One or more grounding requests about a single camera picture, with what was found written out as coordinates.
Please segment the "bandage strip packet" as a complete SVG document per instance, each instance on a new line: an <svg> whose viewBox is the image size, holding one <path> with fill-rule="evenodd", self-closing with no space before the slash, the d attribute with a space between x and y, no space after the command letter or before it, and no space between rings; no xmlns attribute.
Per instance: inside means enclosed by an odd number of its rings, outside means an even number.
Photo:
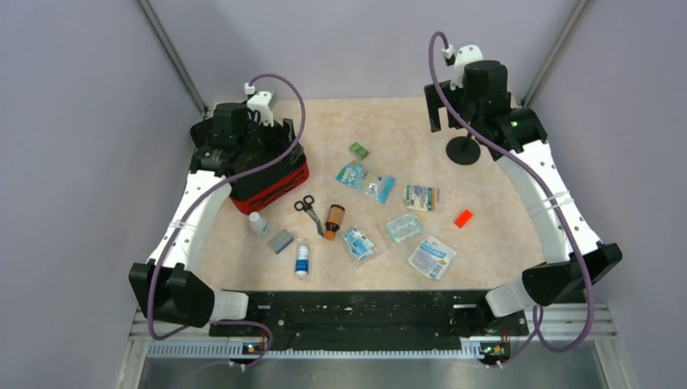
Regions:
<svg viewBox="0 0 687 389"><path fill-rule="evenodd" d="M431 186L406 185L403 204L407 209L433 212L438 209L440 190Z"/></svg>

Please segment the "blue cotton swab bag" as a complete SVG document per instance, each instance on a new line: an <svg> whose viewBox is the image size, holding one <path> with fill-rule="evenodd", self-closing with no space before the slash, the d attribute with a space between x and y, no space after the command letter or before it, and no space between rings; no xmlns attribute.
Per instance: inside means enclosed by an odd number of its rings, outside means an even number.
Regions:
<svg viewBox="0 0 687 389"><path fill-rule="evenodd" d="M359 160L354 160L344 166L337 174L336 180L380 204L386 203L396 183L394 177L378 176L372 173Z"/></svg>

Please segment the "teal gauze packet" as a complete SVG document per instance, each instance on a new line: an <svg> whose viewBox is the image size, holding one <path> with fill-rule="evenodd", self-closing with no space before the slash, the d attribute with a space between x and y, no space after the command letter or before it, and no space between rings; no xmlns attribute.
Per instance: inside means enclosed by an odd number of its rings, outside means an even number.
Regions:
<svg viewBox="0 0 687 389"><path fill-rule="evenodd" d="M401 243L423 231L423 228L413 213L408 213L386 223L386 231L393 243Z"/></svg>

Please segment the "white blue dressing pouch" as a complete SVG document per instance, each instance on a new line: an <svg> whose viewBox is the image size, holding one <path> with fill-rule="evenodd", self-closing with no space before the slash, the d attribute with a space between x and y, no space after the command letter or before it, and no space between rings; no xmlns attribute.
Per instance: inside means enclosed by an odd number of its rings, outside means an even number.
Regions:
<svg viewBox="0 0 687 389"><path fill-rule="evenodd" d="M408 263L431 280L440 280L457 251L433 236L425 238L408 258Z"/></svg>

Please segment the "blue white plaster packet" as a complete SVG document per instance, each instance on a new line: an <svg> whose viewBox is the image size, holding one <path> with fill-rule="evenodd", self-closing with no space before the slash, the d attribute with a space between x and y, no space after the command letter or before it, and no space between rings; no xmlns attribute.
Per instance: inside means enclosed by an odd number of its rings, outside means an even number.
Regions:
<svg viewBox="0 0 687 389"><path fill-rule="evenodd" d="M343 233L343 241L349 254L357 263L371 259L377 253L377 246L362 229L352 227Z"/></svg>

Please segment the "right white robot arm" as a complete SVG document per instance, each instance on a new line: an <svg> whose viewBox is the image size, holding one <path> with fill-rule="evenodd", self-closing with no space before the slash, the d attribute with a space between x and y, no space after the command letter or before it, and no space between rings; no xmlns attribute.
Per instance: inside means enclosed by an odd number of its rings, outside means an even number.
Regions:
<svg viewBox="0 0 687 389"><path fill-rule="evenodd" d="M507 77L499 61L480 60L465 66L462 88L451 87L450 81L424 88L431 131L441 127L440 108L446 109L451 127L471 128L449 142L448 156L471 165L487 149L517 190L543 250L541 264L486 293L475 312L476 326L486 334L498 333L510 314L582 292L623 258L621 248L602 242L578 210L540 118L533 109L512 107Z"/></svg>

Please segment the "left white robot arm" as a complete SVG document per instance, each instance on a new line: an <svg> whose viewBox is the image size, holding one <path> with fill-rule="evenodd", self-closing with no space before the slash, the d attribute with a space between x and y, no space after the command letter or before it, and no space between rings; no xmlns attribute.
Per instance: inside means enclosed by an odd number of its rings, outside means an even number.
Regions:
<svg viewBox="0 0 687 389"><path fill-rule="evenodd" d="M129 282L155 340L165 338L156 332L156 320L176 323L180 330L228 320L241 335L258 328L260 314L248 306L246 293L213 289L195 275L214 219L232 190L226 180L245 135L246 114L238 103L222 104L191 127L196 150L181 201L158 246L131 266Z"/></svg>

